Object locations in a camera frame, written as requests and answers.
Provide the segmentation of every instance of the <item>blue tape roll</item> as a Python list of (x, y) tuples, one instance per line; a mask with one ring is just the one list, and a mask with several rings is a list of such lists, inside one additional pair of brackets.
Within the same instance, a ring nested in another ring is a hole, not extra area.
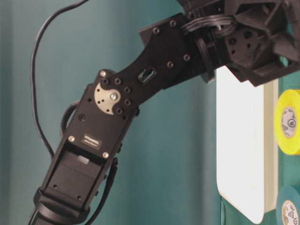
[(300, 187), (284, 186), (277, 197), (276, 219), (278, 225), (298, 225)]

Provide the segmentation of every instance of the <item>cable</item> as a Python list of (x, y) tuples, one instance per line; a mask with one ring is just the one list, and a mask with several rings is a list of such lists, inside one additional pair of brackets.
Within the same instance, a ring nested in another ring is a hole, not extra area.
[(221, 38), (231, 34), (236, 28), (236, 21), (230, 15), (210, 15), (196, 18), (182, 26), (184, 34), (193, 32), (203, 27), (218, 27), (214, 30), (217, 38)]
[(60, 14), (67, 12), (71, 9), (77, 8), (79, 6), (81, 6), (82, 4), (84, 4), (85, 2), (87, 2), (89, 0), (81, 0), (79, 2), (76, 2), (74, 4), (71, 4), (67, 7), (61, 8), (58, 11), (56, 11), (52, 16), (50, 16), (45, 23), (43, 24), (43, 26), (41, 27), (41, 29), (39, 30), (34, 46), (33, 46), (33, 50), (32, 50), (32, 54), (31, 54), (31, 61), (30, 61), (30, 86), (31, 86), (31, 103), (32, 103), (32, 113), (33, 113), (33, 120), (34, 120), (34, 125), (37, 129), (37, 132), (40, 136), (40, 138), (42, 139), (43, 143), (45, 144), (46, 148), (48, 149), (48, 152), (51, 156), (51, 158), (54, 156), (54, 152), (51, 148), (51, 145), (49, 144), (48, 140), (46, 139), (43, 130), (39, 124), (38, 121), (38, 110), (37, 110), (37, 91), (36, 91), (36, 81), (35, 81), (35, 64), (36, 64), (36, 56), (37, 56), (37, 52), (38, 52), (38, 47), (39, 44), (41, 42), (42, 36), (44, 34), (44, 32), (46, 31), (47, 27), (49, 26), (49, 24)]
[(31, 222), (34, 218), (34, 215), (36, 214), (37, 212), (37, 208), (34, 207), (33, 210), (32, 210), (32, 213), (30, 214), (29, 218), (28, 218), (28, 221), (27, 221), (27, 225), (31, 225)]
[(118, 158), (114, 158), (113, 162), (112, 162), (111, 169), (109, 171), (109, 175), (107, 177), (106, 186), (104, 188), (104, 192), (103, 192), (101, 201), (100, 201), (98, 207), (96, 208), (96, 211), (91, 216), (91, 218), (86, 222), (85, 225), (91, 225), (94, 222), (94, 220), (98, 217), (99, 213), (101, 212), (101, 210), (102, 210), (102, 208), (103, 208), (103, 206), (104, 206), (104, 204), (107, 200), (109, 192), (110, 192), (110, 190), (113, 186), (113, 181), (114, 181), (114, 178), (116, 176), (117, 170), (118, 170)]
[(79, 101), (75, 101), (72, 104), (68, 106), (66, 111), (64, 112), (64, 115), (62, 116), (62, 119), (60, 121), (60, 136), (62, 137), (65, 133), (68, 125), (68, 120), (70, 119), (72, 113), (75, 111), (79, 104)]

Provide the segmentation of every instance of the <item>teal backdrop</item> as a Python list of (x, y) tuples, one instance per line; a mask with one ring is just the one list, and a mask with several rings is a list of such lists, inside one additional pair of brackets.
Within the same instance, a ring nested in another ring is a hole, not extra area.
[[(1, 225), (26, 224), (50, 164), (33, 125), (30, 54), (45, 19), (72, 2), (0, 1)], [(90, 0), (55, 20), (37, 55), (38, 112), (53, 148), (60, 141), (64, 110), (82, 96), (97, 72), (128, 66), (143, 50), (138, 30), (181, 10), (175, 0)], [(205, 84), (196, 77), (141, 106), (95, 224), (220, 224), (215, 93), (214, 82)]]

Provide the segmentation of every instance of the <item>black robotic arm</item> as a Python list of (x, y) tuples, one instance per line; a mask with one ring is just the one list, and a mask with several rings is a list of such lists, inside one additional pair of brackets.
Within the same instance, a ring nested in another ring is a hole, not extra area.
[[(34, 203), (35, 225), (83, 222), (139, 105), (197, 75), (210, 82), (228, 66), (254, 86), (299, 67), (300, 2), (179, 0), (177, 14), (140, 32), (145, 49), (126, 69), (102, 69), (63, 133)], [(287, 30), (291, 24), (293, 35)]]

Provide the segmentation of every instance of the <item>tape roll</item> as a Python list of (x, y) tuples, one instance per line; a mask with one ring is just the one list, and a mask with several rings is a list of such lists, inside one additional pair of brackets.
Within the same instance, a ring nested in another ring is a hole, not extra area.
[(277, 143), (287, 155), (300, 155), (300, 90), (286, 90), (279, 98), (274, 129)]
[(278, 225), (298, 225), (300, 187), (284, 186), (277, 197), (276, 219)]

